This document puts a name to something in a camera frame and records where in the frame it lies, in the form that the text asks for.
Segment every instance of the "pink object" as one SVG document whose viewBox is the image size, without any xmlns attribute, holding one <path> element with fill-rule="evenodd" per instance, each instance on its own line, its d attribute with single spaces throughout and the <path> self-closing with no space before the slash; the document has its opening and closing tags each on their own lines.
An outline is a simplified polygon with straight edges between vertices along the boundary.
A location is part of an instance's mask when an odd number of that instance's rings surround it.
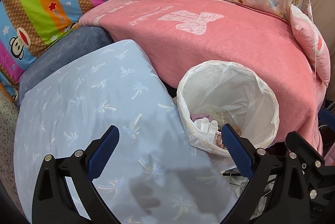
<svg viewBox="0 0 335 224">
<path fill-rule="evenodd" d="M 19 81 L 20 76 L 24 70 L 16 63 L 13 56 L 11 56 L 2 41 L 0 41 L 0 65 L 5 68 L 5 71 L 13 78 L 14 81 Z"/>
<path fill-rule="evenodd" d="M 209 122 L 212 122 L 213 119 L 209 114 L 191 114 L 191 120 L 194 122 L 197 119 L 207 117 Z"/>
<path fill-rule="evenodd" d="M 335 143 L 325 156 L 325 165 L 335 165 Z"/>
<path fill-rule="evenodd" d="M 297 131 L 319 153 L 317 106 L 326 87 L 314 74 L 287 22 L 220 0 L 110 0 L 91 9 L 80 26 L 101 26 L 115 41 L 135 40 L 172 87 L 191 67 L 233 61 L 252 70 L 279 103 L 276 142 Z"/>
<path fill-rule="evenodd" d="M 330 57 L 329 50 L 316 25 L 299 8 L 291 5 L 290 19 L 295 39 L 303 48 L 308 60 L 315 68 L 316 47 L 316 73 L 322 82 L 328 86 L 330 80 Z"/>
</svg>

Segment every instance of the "white cord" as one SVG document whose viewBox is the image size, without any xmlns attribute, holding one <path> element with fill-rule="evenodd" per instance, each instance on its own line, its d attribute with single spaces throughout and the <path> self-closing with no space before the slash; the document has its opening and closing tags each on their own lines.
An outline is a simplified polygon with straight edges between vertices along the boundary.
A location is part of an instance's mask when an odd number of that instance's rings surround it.
<svg viewBox="0 0 335 224">
<path fill-rule="evenodd" d="M 317 44 L 315 43 L 315 28 L 314 28 L 314 20 L 313 20 L 313 14 L 312 14 L 311 0 L 308 0 L 307 12 L 308 12 L 309 17 L 312 20 L 312 23 L 313 23 L 313 40 L 314 40 L 314 52 L 315 52 L 315 57 L 314 57 L 314 60 L 315 60 L 315 67 L 314 67 L 314 95 L 316 95 L 316 64 L 317 64 L 317 61 L 316 61 L 316 48 L 317 48 Z M 315 145 L 316 145 L 316 135 L 317 135 L 318 130 L 319 129 L 317 129 L 317 131 L 314 132 L 315 133 L 315 136 L 314 136 L 314 146 L 313 146 L 314 148 L 315 148 Z"/>
</svg>

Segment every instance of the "pink blanket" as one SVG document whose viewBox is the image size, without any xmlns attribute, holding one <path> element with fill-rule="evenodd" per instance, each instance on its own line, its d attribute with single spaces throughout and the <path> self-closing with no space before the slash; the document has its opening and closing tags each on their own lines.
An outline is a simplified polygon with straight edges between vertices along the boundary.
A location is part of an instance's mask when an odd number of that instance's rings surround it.
<svg viewBox="0 0 335 224">
<path fill-rule="evenodd" d="M 172 87 L 207 60 L 254 70 L 279 103 L 275 141 L 297 131 L 322 152 L 316 118 L 326 87 L 317 76 L 314 94 L 314 73 L 281 19 L 221 0 L 110 0 L 84 14 L 79 25 L 101 26 L 115 41 L 133 39 Z"/>
</svg>

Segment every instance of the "trash bin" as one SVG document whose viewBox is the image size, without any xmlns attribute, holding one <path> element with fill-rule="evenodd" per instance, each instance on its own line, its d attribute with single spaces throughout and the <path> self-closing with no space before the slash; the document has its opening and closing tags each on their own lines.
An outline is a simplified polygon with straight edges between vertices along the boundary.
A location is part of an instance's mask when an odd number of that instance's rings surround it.
<svg viewBox="0 0 335 224">
<path fill-rule="evenodd" d="M 195 127 L 190 114 L 209 114 L 219 129 L 226 123 L 237 126 L 256 148 L 268 147 L 279 126 L 274 92 L 254 71 L 234 62 L 207 61 L 192 67 L 178 85 L 177 104 L 190 144 L 223 157 L 231 158 L 215 145 L 212 134 Z"/>
</svg>

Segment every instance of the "small pink cushion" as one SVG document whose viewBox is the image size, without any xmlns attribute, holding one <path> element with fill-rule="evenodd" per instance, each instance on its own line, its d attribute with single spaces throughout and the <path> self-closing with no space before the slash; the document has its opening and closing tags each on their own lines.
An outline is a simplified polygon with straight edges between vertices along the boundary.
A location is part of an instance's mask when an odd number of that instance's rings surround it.
<svg viewBox="0 0 335 224">
<path fill-rule="evenodd" d="M 330 80 L 330 57 L 329 50 L 321 33 L 316 25 L 314 25 L 313 31 L 313 22 L 311 19 L 294 5 L 291 5 L 290 8 L 290 20 L 295 39 L 303 48 L 307 59 L 315 68 L 322 82 L 328 86 Z"/>
</svg>

